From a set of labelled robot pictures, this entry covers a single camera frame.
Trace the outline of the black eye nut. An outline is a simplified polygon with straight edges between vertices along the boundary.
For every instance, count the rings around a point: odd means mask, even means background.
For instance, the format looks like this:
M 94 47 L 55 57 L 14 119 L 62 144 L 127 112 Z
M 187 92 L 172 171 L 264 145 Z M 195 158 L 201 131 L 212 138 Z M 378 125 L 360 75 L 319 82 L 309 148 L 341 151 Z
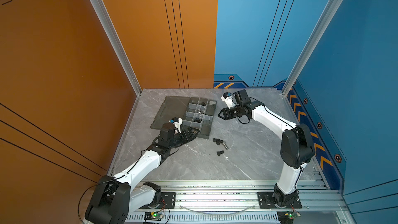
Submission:
M 194 121 L 194 122 L 197 122 L 197 123 L 201 123 L 201 122 L 202 122 L 202 119 L 201 119 L 201 118 L 194 118 L 193 121 Z

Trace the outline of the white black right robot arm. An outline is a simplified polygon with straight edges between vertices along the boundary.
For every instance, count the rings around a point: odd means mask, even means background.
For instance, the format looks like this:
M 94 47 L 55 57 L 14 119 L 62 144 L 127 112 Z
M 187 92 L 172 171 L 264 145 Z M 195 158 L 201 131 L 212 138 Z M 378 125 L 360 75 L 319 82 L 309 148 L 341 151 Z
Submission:
M 232 97 L 222 98 L 226 103 L 218 117 L 230 120 L 247 116 L 270 129 L 281 139 L 280 156 L 284 162 L 281 176 L 274 186 L 273 201 L 279 208 L 293 206 L 299 198 L 297 184 L 307 164 L 315 156 L 311 131 L 305 124 L 296 124 L 269 110 L 262 102 L 234 102 Z

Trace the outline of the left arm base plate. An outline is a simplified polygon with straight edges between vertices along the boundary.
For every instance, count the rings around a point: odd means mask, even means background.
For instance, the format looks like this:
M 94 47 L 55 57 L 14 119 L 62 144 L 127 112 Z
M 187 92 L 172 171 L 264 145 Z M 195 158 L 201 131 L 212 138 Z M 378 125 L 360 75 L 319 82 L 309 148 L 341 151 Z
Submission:
M 166 209 L 174 209 L 176 203 L 176 192 L 162 192 L 160 200 L 156 203 L 144 205 L 141 209 L 161 209 L 164 204 Z

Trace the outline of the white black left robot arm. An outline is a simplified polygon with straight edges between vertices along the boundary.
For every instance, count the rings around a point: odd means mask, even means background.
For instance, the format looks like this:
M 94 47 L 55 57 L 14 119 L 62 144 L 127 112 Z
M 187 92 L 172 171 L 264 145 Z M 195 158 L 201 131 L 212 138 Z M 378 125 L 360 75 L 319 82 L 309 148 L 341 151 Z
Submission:
M 151 182 L 139 186 L 139 182 L 173 155 L 172 149 L 177 150 L 195 140 L 199 133 L 198 128 L 185 127 L 181 120 L 165 123 L 136 162 L 114 176 L 103 176 L 92 186 L 94 192 L 85 214 L 78 215 L 80 221 L 83 224 L 123 224 L 130 212 L 143 206 L 158 206 L 161 187 Z

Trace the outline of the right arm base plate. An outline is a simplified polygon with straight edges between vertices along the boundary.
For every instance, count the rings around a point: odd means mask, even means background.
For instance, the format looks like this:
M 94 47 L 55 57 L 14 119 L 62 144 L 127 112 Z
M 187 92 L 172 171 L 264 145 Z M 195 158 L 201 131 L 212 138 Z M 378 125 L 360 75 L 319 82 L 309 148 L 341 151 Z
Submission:
M 302 208 L 298 190 L 289 195 L 284 195 L 280 192 L 258 192 L 257 197 L 261 209 L 288 209 L 291 207 L 294 209 Z

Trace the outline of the large black bolt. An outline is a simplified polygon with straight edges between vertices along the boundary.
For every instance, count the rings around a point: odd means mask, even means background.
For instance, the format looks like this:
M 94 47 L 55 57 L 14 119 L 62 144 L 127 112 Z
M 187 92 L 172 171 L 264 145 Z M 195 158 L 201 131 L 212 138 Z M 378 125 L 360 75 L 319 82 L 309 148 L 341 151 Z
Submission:
M 220 144 L 223 143 L 223 140 L 217 139 L 217 138 L 213 138 L 213 142 L 216 143 L 217 145 L 220 145 Z

